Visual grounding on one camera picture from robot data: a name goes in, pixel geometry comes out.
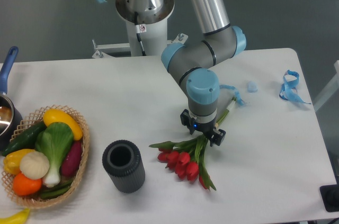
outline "bok choy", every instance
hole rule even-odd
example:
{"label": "bok choy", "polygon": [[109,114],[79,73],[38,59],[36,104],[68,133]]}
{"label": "bok choy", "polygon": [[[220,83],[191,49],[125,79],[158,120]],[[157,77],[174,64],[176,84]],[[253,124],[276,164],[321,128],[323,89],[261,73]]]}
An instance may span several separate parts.
{"label": "bok choy", "polygon": [[35,148],[45,154],[50,165],[47,174],[42,178],[47,187],[60,183],[59,169],[72,146],[73,137],[71,128],[63,122],[52,123],[42,137],[38,137]]}

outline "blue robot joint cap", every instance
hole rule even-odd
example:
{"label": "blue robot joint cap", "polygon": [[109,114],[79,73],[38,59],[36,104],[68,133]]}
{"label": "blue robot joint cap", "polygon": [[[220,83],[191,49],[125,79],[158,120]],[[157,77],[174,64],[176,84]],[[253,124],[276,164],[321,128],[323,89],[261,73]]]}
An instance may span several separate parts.
{"label": "blue robot joint cap", "polygon": [[216,101],[220,94],[218,76],[209,69],[196,69],[186,84],[188,97],[201,105],[209,105]]}

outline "tulip bouquet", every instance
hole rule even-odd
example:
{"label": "tulip bouquet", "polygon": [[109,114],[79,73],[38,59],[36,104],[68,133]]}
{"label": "tulip bouquet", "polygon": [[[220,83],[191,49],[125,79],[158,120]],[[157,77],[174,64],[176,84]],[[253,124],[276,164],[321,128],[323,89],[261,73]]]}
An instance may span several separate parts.
{"label": "tulip bouquet", "polygon": [[[231,103],[217,120],[216,128],[223,122],[235,103],[236,98],[233,97]],[[184,180],[187,177],[188,181],[194,182],[199,176],[199,182],[206,190],[212,188],[216,191],[204,163],[208,141],[208,138],[202,134],[188,141],[166,141],[150,145],[150,147],[158,148],[161,151],[158,160],[167,163],[166,168],[174,170],[180,179]]]}

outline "white table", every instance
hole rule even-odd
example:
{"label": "white table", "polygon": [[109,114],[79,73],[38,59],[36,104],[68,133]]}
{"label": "white table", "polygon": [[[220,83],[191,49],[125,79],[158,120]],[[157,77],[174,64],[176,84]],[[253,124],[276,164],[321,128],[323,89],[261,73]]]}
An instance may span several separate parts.
{"label": "white table", "polygon": [[[335,178],[313,106],[278,97],[287,69],[300,74],[298,93],[309,102],[291,49],[245,51],[213,68],[220,83],[238,87],[248,105],[237,106],[222,124],[222,145],[207,149],[207,169],[218,190],[208,192],[198,181],[179,181],[148,147],[192,138],[179,118],[187,99],[160,57],[15,64],[8,96],[23,116],[42,106],[68,105],[91,130],[78,190],[57,207],[33,211],[27,223],[244,224],[339,217],[326,212],[320,197],[319,187]],[[250,80],[258,84],[257,93],[246,91]],[[102,167],[104,149],[118,139],[141,151],[146,181],[133,194],[120,193]],[[0,190],[0,216],[17,209]]]}

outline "red tulip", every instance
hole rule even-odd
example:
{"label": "red tulip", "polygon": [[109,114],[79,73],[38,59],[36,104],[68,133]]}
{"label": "red tulip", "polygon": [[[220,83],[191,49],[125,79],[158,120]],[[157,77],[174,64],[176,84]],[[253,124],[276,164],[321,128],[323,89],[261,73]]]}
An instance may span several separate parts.
{"label": "red tulip", "polygon": [[187,165],[191,160],[191,156],[189,153],[182,152],[180,153],[179,159],[178,159],[178,164],[180,165]]}
{"label": "red tulip", "polygon": [[203,180],[202,180],[202,176],[201,175],[199,175],[199,182],[201,183],[201,185],[203,186],[203,188],[205,189],[205,190],[208,190],[208,188],[205,186],[205,184],[203,183]]}
{"label": "red tulip", "polygon": [[183,173],[181,173],[181,174],[178,174],[178,177],[179,177],[181,180],[184,180],[185,177],[186,177],[185,171],[184,171]]}
{"label": "red tulip", "polygon": [[178,151],[173,151],[167,156],[167,167],[169,169],[174,169],[176,163],[178,162],[179,159],[179,152]]}
{"label": "red tulip", "polygon": [[172,149],[164,149],[164,148],[158,148],[159,151],[162,151],[164,153],[170,153],[172,151]]}
{"label": "red tulip", "polygon": [[167,162],[167,156],[168,156],[168,153],[160,153],[158,155],[158,160],[160,160],[161,162]]}
{"label": "red tulip", "polygon": [[186,168],[187,180],[194,181],[199,174],[199,165],[196,162],[190,162]]}
{"label": "red tulip", "polygon": [[175,173],[178,175],[180,179],[184,179],[186,177],[186,165],[180,165],[179,163],[175,166]]}

